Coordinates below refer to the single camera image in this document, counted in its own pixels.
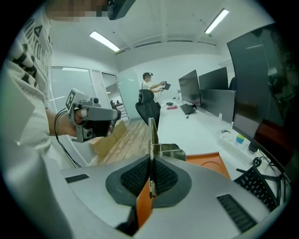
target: black monitor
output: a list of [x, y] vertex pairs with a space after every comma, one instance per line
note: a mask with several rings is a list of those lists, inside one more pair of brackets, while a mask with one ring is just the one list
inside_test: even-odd
[[228, 90], [228, 72], [226, 67], [204, 74], [199, 79], [201, 90]]
[[200, 106], [200, 90], [196, 70], [183, 76], [179, 80], [182, 99]]
[[275, 24], [228, 43], [237, 80], [233, 129], [296, 180], [299, 69]]

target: black keyboard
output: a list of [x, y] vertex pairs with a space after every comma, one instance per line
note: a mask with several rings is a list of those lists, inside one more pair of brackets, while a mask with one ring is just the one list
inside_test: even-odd
[[277, 207], [277, 200], [271, 188], [255, 166], [235, 179], [234, 182], [260, 199], [270, 211]]
[[185, 114], [192, 114], [195, 112], [195, 109], [193, 109], [193, 107], [189, 104], [183, 104], [180, 107]]

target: cardboard box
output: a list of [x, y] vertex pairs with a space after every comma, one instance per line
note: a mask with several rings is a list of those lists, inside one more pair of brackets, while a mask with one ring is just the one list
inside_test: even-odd
[[108, 137], [99, 137], [94, 139], [90, 145], [93, 151], [98, 155], [100, 159], [104, 159], [113, 146], [116, 144], [117, 140], [114, 134]]
[[123, 122], [123, 120], [119, 120], [113, 130], [113, 134], [116, 138], [116, 140], [120, 140], [121, 137], [127, 132], [127, 128], [125, 126], [125, 123]]

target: wooden floor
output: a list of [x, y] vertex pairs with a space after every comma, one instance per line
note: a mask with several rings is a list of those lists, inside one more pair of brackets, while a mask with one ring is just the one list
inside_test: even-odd
[[103, 160], [97, 160], [93, 166], [112, 163], [127, 158], [144, 156], [149, 151], [148, 126], [142, 120], [126, 125], [127, 132], [117, 141]]

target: white desk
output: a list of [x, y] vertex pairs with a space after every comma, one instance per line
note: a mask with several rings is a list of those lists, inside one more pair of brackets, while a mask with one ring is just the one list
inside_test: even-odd
[[[178, 106], [178, 109], [167, 110], [167, 106], [164, 106], [166, 102], [173, 102]], [[202, 108], [197, 109], [194, 114], [190, 114], [189, 118], [186, 119], [187, 116], [179, 107], [181, 104], [174, 100], [168, 100], [161, 104], [158, 126], [160, 143], [175, 143], [185, 151], [186, 155], [219, 152], [231, 180], [242, 175], [236, 169], [248, 170], [253, 166], [217, 143], [222, 130], [236, 133], [231, 124], [220, 121], [218, 117]], [[262, 165], [258, 167], [258, 170], [261, 174], [275, 176], [266, 160], [262, 160]], [[276, 195], [276, 184], [268, 180], [267, 183]]]

